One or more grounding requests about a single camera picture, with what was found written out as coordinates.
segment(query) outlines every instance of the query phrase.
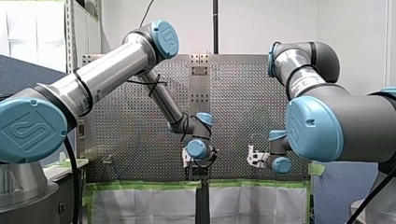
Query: blue cap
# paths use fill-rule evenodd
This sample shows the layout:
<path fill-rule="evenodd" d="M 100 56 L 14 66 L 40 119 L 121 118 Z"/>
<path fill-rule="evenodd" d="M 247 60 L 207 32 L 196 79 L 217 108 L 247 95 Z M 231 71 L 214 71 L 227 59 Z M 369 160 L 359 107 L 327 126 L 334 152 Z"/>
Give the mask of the blue cap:
<path fill-rule="evenodd" d="M 211 114 L 208 113 L 197 113 L 195 115 L 198 119 L 200 119 L 203 123 L 209 125 L 209 126 L 213 126 L 213 117 Z"/>
<path fill-rule="evenodd" d="M 319 99 L 301 96 L 289 102 L 286 130 L 293 151 L 313 161 L 335 161 L 344 149 L 341 125 Z"/>
<path fill-rule="evenodd" d="M 396 87 L 386 87 L 386 88 L 382 89 L 381 91 L 388 92 L 391 94 L 396 94 Z"/>
<path fill-rule="evenodd" d="M 0 161 L 39 161 L 56 151 L 66 135 L 66 118 L 50 102 L 36 98 L 0 102 Z"/>
<path fill-rule="evenodd" d="M 200 139 L 192 139 L 187 144 L 187 153 L 196 160 L 203 160 L 206 155 L 206 145 Z"/>
<path fill-rule="evenodd" d="M 151 23 L 153 41 L 165 59 L 173 58 L 178 53 L 178 37 L 176 30 L 167 21 Z"/>
<path fill-rule="evenodd" d="M 281 174 L 287 173 L 291 168 L 291 162 L 286 157 L 278 157 L 273 160 L 272 169 Z"/>
<path fill-rule="evenodd" d="M 286 130 L 272 130 L 270 132 L 270 141 L 275 141 L 276 139 L 283 138 L 286 135 Z"/>

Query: pegboard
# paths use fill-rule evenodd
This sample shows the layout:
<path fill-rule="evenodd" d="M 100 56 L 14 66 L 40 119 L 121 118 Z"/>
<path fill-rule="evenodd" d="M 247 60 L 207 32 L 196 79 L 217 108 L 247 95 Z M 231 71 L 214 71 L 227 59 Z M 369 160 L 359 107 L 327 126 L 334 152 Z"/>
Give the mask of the pegboard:
<path fill-rule="evenodd" d="M 191 60 L 194 56 L 177 55 L 156 69 L 168 82 L 181 111 L 198 112 L 191 109 L 200 97 L 213 114 L 212 145 L 219 150 L 219 158 L 211 178 L 307 179 L 307 163 L 293 153 L 289 154 L 293 168 L 287 175 L 254 168 L 247 162 L 250 141 L 256 149 L 268 151 L 269 132 L 284 129 L 288 101 L 284 88 L 265 75 L 267 57 L 205 55 L 201 65 L 207 67 L 207 76 L 202 76 L 207 85 L 198 93 L 190 90 L 191 81 L 197 80 L 192 74 L 197 66 Z M 83 59 L 89 63 L 97 57 L 86 55 Z M 181 143 L 180 134 L 167 130 L 167 121 L 143 86 L 119 86 L 95 105 L 85 123 L 88 181 L 185 179 L 181 150 L 190 139 Z"/>

